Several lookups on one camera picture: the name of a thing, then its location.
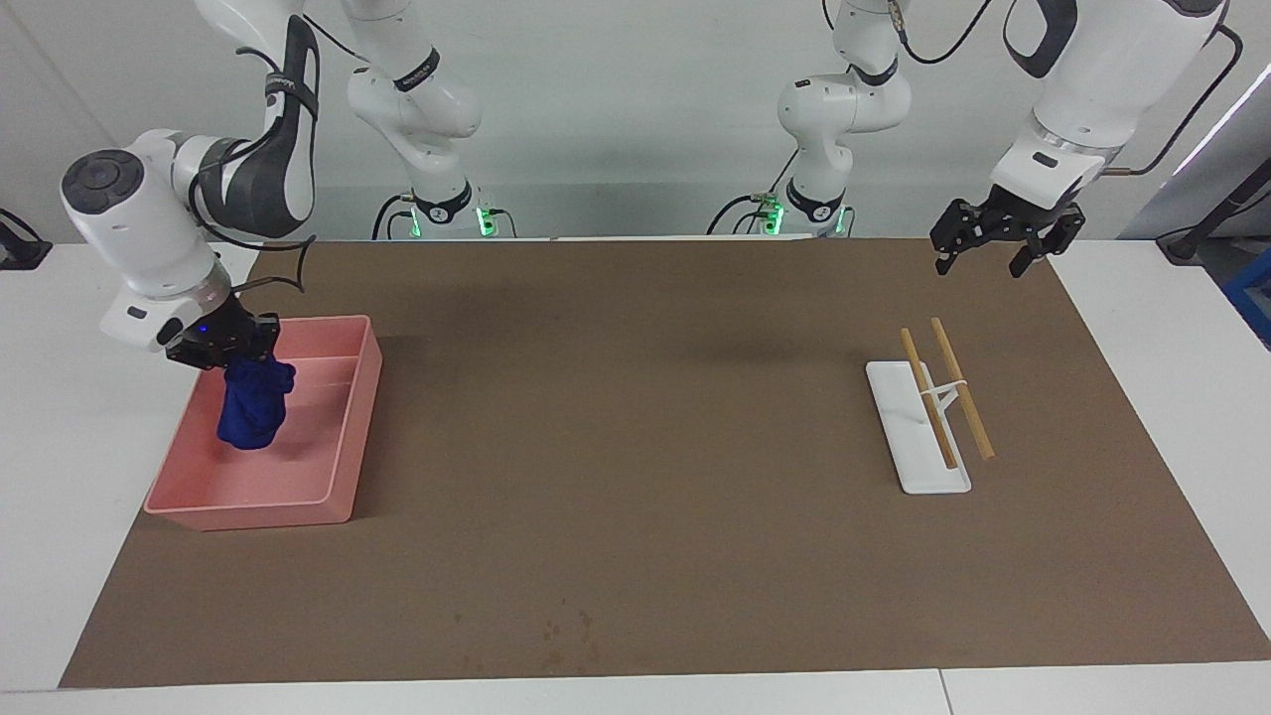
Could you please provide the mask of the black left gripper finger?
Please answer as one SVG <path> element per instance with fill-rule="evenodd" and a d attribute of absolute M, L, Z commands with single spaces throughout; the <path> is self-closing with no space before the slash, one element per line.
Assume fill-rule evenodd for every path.
<path fill-rule="evenodd" d="M 991 215 L 967 201 L 949 201 L 948 207 L 935 218 L 933 226 L 934 268 L 938 276 L 948 276 L 949 268 L 962 253 L 993 240 Z"/>
<path fill-rule="evenodd" d="M 1040 230 L 1035 224 L 1024 222 L 1021 227 L 1023 244 L 1010 262 L 1010 276 L 1021 279 L 1030 267 L 1045 257 L 1060 257 L 1077 239 L 1085 224 L 1080 207 L 1066 207 L 1057 220 Z"/>

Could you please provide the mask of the blue cloth towel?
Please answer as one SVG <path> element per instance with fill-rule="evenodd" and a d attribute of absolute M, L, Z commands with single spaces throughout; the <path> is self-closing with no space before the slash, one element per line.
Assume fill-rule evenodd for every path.
<path fill-rule="evenodd" d="M 273 443 L 286 420 L 286 395 L 297 370 L 273 356 L 235 357 L 222 371 L 225 394 L 216 436 L 239 451 L 259 451 Z"/>

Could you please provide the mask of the wooden towel rack rod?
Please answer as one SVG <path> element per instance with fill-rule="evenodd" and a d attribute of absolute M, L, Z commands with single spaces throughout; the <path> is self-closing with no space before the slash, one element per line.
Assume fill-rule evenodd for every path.
<path fill-rule="evenodd" d="M 943 411 L 941 411 L 939 404 L 935 403 L 935 395 L 933 392 L 934 385 L 930 384 L 924 362 L 921 362 L 921 358 L 918 356 L 916 342 L 913 339 L 913 331 L 910 331 L 907 326 L 902 326 L 900 329 L 900 337 L 902 337 L 905 357 L 907 357 L 907 364 L 913 372 L 913 378 L 916 381 L 918 398 L 920 398 L 927 422 L 929 422 L 930 431 L 933 431 L 935 447 L 938 447 L 941 453 L 941 461 L 943 461 L 946 469 L 955 469 L 957 466 L 957 458 L 952 450 L 952 444 L 949 444 L 944 424 L 941 422 Z"/>
<path fill-rule="evenodd" d="M 947 370 L 949 372 L 949 378 L 953 381 L 956 392 L 963 410 L 963 415 L 967 420 L 970 431 L 974 436 L 975 444 L 981 458 L 990 461 L 990 458 L 996 457 L 996 451 L 991 443 L 990 436 L 988 436 L 986 427 L 980 415 L 979 406 L 975 403 L 974 394 L 970 390 L 970 384 L 966 378 L 965 371 L 961 367 L 960 359 L 955 353 L 953 344 L 949 342 L 948 333 L 941 317 L 930 317 L 930 326 L 935 335 L 935 343 L 941 349 L 941 357 L 944 359 Z"/>

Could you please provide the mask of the white towel rack base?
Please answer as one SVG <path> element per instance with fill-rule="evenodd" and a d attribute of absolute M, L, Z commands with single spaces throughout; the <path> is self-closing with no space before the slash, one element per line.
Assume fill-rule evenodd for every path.
<path fill-rule="evenodd" d="M 871 361 L 866 364 L 866 373 L 902 491 L 907 495 L 970 493 L 972 483 L 947 417 L 948 408 L 958 399 L 953 381 L 935 386 L 933 391 L 943 411 L 941 422 L 957 458 L 955 469 L 946 469 L 907 362 Z"/>

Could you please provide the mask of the pink plastic bin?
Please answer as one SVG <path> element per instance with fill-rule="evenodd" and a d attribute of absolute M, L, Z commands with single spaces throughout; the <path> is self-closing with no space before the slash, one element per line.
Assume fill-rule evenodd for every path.
<path fill-rule="evenodd" d="M 225 381 L 194 381 L 142 508 L 189 530 L 346 523 L 369 442 L 383 353 L 364 314 L 291 317 L 276 354 L 296 367 L 287 415 L 267 448 L 216 436 Z"/>

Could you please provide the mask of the black stand pole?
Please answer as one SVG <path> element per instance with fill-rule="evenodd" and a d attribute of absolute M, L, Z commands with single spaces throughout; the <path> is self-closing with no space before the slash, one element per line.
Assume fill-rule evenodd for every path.
<path fill-rule="evenodd" d="M 1157 246 L 1167 262 L 1176 265 L 1201 265 L 1200 246 L 1213 236 L 1213 232 L 1232 217 L 1247 213 L 1260 207 L 1262 201 L 1271 198 L 1271 157 L 1266 157 L 1244 178 L 1235 189 L 1225 196 L 1215 208 L 1210 210 L 1199 222 L 1174 229 L 1157 237 Z"/>

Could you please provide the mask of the blue box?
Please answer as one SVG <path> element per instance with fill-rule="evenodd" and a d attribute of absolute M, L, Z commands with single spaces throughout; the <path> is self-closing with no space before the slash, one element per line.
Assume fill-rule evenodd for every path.
<path fill-rule="evenodd" d="M 1227 302 L 1271 352 L 1271 246 L 1219 286 Z"/>

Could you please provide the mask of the brown table mat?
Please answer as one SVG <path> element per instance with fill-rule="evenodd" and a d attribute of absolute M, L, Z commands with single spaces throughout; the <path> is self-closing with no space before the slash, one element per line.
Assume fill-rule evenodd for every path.
<path fill-rule="evenodd" d="M 344 243 L 353 517 L 140 514 L 64 687 L 1271 659 L 1052 265 L 911 240 Z M 866 364 L 953 344 L 996 457 L 902 491 Z"/>

